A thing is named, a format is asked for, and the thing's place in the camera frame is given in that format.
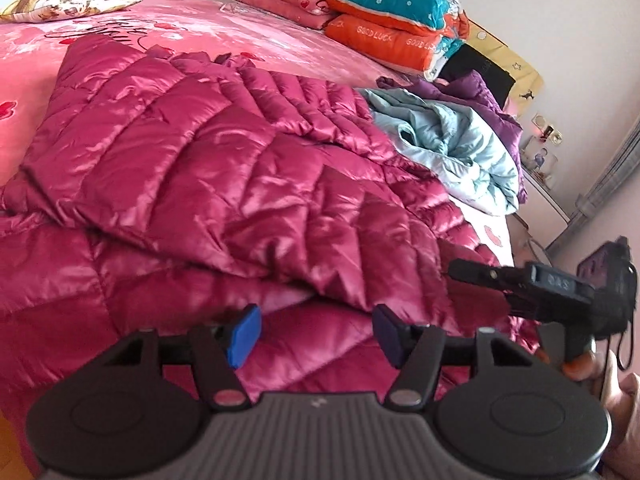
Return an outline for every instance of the black cloth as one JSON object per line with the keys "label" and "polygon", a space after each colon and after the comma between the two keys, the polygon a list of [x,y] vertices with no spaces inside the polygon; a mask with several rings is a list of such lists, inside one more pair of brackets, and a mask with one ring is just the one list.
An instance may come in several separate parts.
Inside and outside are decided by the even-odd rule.
{"label": "black cloth", "polygon": [[494,95],[495,100],[503,108],[516,80],[511,77],[509,72],[466,43],[445,63],[438,77],[451,82],[467,75],[472,70],[482,76],[489,92]]}

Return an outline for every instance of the black cable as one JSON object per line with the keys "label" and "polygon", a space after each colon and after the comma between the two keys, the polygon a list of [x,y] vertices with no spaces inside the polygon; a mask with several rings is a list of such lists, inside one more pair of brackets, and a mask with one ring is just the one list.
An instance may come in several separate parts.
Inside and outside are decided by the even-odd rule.
{"label": "black cable", "polygon": [[618,369],[621,372],[626,372],[629,370],[629,368],[631,368],[631,363],[633,362],[633,358],[634,358],[634,346],[635,346],[635,342],[636,342],[636,335],[634,333],[634,318],[631,318],[631,341],[629,343],[629,359],[626,362],[625,365],[622,364],[622,361],[620,360],[620,348],[622,346],[622,340],[625,338],[625,334],[622,334],[620,336],[620,340],[618,341],[618,348],[616,349],[616,361],[618,362]]}

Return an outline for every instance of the bed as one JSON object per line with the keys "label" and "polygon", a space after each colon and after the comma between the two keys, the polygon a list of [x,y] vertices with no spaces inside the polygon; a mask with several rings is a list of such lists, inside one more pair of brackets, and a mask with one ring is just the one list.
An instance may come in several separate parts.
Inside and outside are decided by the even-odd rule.
{"label": "bed", "polygon": [[[176,52],[207,52],[212,58],[243,54],[259,68],[375,87],[380,76],[397,75],[370,59],[299,27],[243,4],[209,0],[145,0],[120,12],[64,22],[0,26],[0,184],[17,171],[46,112],[56,74],[68,46],[91,33],[147,50],[155,44]],[[453,199],[479,238],[503,265],[513,263],[504,218],[485,215]],[[5,442],[0,424],[0,442]],[[16,476],[16,455],[8,453],[0,479]]]}

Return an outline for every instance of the quilted jacket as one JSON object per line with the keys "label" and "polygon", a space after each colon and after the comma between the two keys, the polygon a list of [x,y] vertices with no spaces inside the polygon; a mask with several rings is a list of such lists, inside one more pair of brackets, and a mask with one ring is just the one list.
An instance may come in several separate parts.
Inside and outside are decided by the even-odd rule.
{"label": "quilted jacket", "polygon": [[494,257],[331,82],[87,36],[0,205],[0,409],[32,468],[33,401],[139,328],[181,333],[257,303],[263,336],[239,371],[253,398],[384,392],[377,303],[455,335],[520,330],[500,294],[444,275]]}

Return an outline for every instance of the white cabinet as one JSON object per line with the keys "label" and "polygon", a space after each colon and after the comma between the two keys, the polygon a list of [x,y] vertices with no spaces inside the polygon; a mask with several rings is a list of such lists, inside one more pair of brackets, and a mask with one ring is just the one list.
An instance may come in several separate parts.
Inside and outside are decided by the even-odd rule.
{"label": "white cabinet", "polygon": [[533,239],[547,247],[566,229],[569,217],[529,173],[524,175],[529,199],[516,214],[529,225]]}

